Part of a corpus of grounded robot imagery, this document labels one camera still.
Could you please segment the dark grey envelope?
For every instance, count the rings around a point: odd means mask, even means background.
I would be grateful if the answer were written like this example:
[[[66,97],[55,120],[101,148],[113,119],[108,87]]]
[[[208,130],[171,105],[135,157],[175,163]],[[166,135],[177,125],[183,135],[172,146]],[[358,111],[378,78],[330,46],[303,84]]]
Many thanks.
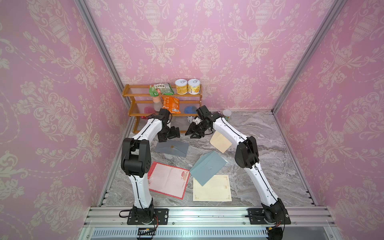
[[[168,140],[166,142],[158,143],[155,147],[155,152],[178,157],[186,157],[189,146],[190,145],[188,143]]]

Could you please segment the teal blue envelope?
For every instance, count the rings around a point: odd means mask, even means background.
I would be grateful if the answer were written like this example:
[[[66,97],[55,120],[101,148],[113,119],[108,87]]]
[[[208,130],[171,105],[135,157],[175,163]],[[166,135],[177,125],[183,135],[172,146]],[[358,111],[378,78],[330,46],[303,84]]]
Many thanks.
[[[216,173],[218,173],[227,161],[216,151],[202,155],[190,170],[190,174],[201,186],[204,186]]]

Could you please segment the cream yellow letter paper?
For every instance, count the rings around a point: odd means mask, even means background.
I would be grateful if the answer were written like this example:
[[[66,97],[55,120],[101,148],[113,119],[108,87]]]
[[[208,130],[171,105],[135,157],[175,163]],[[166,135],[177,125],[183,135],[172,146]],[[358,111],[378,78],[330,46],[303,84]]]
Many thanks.
[[[228,175],[215,175],[203,186],[194,179],[193,201],[231,202],[232,194]]]

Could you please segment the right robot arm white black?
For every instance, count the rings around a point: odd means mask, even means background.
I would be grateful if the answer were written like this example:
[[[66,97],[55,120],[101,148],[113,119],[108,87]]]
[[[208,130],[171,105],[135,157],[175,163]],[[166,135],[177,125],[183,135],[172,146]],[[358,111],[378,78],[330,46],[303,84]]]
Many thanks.
[[[283,201],[272,189],[262,170],[257,141],[253,136],[246,136],[230,125],[218,112],[210,112],[206,106],[197,109],[197,116],[190,124],[186,136],[191,139],[201,139],[208,129],[218,132],[235,145],[235,162],[250,176],[260,196],[264,210],[264,219],[268,224],[291,223],[288,211]]]

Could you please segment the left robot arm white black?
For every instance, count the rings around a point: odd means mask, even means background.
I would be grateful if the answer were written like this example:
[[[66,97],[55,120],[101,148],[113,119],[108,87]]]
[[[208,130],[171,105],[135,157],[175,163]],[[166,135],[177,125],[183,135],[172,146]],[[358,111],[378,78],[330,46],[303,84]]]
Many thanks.
[[[134,205],[126,216],[128,225],[157,224],[153,197],[149,189],[148,173],[152,166],[151,142],[180,137],[178,128],[170,125],[172,114],[161,109],[158,114],[148,116],[145,126],[122,143],[121,169],[129,177],[134,193]]]

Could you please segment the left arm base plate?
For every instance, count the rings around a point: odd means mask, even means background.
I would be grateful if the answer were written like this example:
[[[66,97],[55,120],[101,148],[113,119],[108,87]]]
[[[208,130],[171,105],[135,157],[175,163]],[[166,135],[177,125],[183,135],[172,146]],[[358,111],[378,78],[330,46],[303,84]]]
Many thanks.
[[[139,209],[129,211],[127,225],[167,225],[169,209]]]

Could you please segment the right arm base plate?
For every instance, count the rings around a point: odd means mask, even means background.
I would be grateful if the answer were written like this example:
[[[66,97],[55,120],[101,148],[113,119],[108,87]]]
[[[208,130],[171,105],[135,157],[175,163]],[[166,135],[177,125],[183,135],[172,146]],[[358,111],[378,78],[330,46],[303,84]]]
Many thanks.
[[[292,223],[287,210],[278,210],[274,213],[263,208],[249,208],[245,217],[249,219],[251,225],[290,225]]]

